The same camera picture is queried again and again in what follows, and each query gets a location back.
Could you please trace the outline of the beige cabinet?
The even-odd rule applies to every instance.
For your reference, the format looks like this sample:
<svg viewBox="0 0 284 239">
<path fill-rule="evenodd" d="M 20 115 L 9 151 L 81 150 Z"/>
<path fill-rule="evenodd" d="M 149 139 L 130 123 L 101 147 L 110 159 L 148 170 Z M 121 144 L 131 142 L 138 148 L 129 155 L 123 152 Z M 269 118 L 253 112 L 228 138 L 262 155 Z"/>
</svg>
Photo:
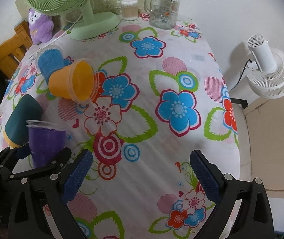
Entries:
<svg viewBox="0 0 284 239">
<path fill-rule="evenodd" d="M 251 152 L 251 176 L 270 197 L 284 198 L 284 97 L 257 99 L 244 110 Z"/>
</svg>

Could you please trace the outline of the dark teal cylinder cup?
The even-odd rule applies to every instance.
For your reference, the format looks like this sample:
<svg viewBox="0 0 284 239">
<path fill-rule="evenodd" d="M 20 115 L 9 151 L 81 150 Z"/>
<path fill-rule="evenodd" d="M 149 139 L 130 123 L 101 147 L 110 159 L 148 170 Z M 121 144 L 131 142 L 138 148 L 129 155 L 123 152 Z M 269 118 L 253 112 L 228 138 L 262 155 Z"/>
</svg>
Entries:
<svg viewBox="0 0 284 239">
<path fill-rule="evenodd" d="M 24 95 L 12 111 L 3 131 L 3 137 L 12 147 L 28 143 L 27 120 L 41 120 L 43 109 L 38 101 L 29 94 Z"/>
</svg>

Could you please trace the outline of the wooden chair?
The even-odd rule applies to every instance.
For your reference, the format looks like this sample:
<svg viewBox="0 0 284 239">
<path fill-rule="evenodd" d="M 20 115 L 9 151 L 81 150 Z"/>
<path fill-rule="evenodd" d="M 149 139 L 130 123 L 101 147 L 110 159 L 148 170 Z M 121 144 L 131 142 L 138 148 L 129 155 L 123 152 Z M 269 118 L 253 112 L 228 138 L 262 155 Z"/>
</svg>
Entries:
<svg viewBox="0 0 284 239">
<path fill-rule="evenodd" d="M 29 25 L 21 20 L 14 27 L 15 35 L 0 45 L 0 70 L 11 78 L 33 42 L 29 33 Z"/>
</svg>

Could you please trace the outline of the purple plush bunny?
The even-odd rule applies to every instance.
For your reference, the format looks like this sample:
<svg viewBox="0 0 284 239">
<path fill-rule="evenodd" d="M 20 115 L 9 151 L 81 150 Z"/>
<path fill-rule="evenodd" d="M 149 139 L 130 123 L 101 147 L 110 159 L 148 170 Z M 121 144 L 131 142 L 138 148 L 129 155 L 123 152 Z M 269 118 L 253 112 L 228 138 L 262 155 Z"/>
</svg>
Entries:
<svg viewBox="0 0 284 239">
<path fill-rule="evenodd" d="M 28 12 L 30 37 L 34 45 L 47 43 L 53 36 L 54 22 L 51 16 L 41 14 L 30 8 Z"/>
</svg>

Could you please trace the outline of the purple plastic cup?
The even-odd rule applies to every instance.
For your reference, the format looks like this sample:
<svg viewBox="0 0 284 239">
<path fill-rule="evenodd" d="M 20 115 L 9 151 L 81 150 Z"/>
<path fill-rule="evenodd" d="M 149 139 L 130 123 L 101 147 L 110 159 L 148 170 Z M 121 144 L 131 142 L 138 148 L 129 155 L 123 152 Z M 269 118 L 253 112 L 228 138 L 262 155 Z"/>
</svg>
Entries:
<svg viewBox="0 0 284 239">
<path fill-rule="evenodd" d="M 56 123 L 41 120 L 27 120 L 27 127 L 33 167 L 43 167 L 64 149 L 66 129 Z"/>
</svg>

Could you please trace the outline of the white floor fan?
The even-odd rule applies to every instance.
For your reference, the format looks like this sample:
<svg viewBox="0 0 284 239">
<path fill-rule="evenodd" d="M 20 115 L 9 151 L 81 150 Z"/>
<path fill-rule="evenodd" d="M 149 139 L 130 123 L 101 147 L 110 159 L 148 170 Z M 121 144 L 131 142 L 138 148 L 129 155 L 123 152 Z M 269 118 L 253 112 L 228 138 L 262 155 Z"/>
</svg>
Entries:
<svg viewBox="0 0 284 239">
<path fill-rule="evenodd" d="M 247 74 L 251 90 L 266 99 L 284 96 L 284 52 L 271 48 L 260 34 L 251 36 L 247 45 L 254 57 L 252 71 Z"/>
</svg>

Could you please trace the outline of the blue plastic cup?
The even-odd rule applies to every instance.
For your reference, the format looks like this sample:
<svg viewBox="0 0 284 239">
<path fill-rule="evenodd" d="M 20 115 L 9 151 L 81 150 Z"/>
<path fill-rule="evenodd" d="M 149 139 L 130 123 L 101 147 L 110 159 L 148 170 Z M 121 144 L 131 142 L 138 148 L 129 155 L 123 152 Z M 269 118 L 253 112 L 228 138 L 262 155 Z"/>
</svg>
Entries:
<svg viewBox="0 0 284 239">
<path fill-rule="evenodd" d="M 55 71 L 64 68 L 62 48 L 56 45 L 49 45 L 41 49 L 36 56 L 35 63 L 48 84 L 50 76 Z"/>
</svg>

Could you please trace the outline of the glass mason jar mug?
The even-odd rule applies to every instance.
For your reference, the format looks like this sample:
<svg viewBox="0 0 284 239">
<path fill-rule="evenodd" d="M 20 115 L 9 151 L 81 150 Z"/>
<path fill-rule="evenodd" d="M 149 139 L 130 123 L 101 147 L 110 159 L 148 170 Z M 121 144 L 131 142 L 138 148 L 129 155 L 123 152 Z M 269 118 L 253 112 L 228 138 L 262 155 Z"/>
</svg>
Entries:
<svg viewBox="0 0 284 239">
<path fill-rule="evenodd" d="M 180 0 L 145 0 L 144 10 L 149 14 L 151 26 L 170 30 L 178 20 Z"/>
</svg>

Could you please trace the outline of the cotton swab container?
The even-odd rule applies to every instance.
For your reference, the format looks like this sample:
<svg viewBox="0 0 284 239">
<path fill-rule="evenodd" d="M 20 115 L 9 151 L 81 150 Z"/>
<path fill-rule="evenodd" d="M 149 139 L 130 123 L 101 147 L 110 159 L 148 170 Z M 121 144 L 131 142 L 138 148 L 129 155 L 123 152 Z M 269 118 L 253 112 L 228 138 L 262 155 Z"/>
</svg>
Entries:
<svg viewBox="0 0 284 239">
<path fill-rule="evenodd" d="M 138 0 L 121 1 L 122 18 L 125 21 L 134 21 L 139 18 Z"/>
</svg>

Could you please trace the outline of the orange plastic cup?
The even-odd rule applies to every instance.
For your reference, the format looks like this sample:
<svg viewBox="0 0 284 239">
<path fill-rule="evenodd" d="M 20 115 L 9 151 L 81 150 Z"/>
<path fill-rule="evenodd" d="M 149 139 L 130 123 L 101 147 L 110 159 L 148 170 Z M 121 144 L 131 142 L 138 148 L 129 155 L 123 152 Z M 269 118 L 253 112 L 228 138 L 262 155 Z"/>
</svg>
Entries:
<svg viewBox="0 0 284 239">
<path fill-rule="evenodd" d="M 53 72 L 48 87 L 53 96 L 87 104 L 99 91 L 99 76 L 89 58 L 81 58 Z"/>
</svg>

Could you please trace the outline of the green desk fan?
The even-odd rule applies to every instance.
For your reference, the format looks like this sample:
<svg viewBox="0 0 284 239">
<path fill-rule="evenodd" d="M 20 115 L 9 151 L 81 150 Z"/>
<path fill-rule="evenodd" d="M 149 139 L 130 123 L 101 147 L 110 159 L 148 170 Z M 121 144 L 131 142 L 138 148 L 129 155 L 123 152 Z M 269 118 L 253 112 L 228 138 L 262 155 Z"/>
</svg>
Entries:
<svg viewBox="0 0 284 239">
<path fill-rule="evenodd" d="M 97 37 L 115 29 L 120 18 L 113 12 L 93 13 L 90 0 L 25 0 L 31 8 L 48 16 L 62 15 L 80 9 L 82 20 L 71 31 L 71 38 L 84 40 Z"/>
</svg>

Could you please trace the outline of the floral tablecloth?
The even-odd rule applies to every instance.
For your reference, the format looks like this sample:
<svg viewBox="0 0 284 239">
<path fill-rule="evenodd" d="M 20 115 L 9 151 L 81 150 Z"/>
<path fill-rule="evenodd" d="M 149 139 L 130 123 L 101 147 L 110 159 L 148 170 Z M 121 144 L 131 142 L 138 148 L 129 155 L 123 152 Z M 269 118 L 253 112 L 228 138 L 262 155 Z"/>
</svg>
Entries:
<svg viewBox="0 0 284 239">
<path fill-rule="evenodd" d="M 93 164 L 68 203 L 88 238 L 194 238 L 208 220 L 210 201 L 190 165 L 199 149 L 223 173 L 239 177 L 238 131 L 230 96 L 203 33 L 179 17 L 171 30 L 146 14 L 98 37 L 77 41 L 59 32 L 65 64 L 89 58 L 100 81 L 92 102 L 53 96 L 37 69 L 33 46 L 21 60 L 0 105 L 4 128 L 25 95 L 42 119 L 67 129 L 75 159 Z"/>
</svg>

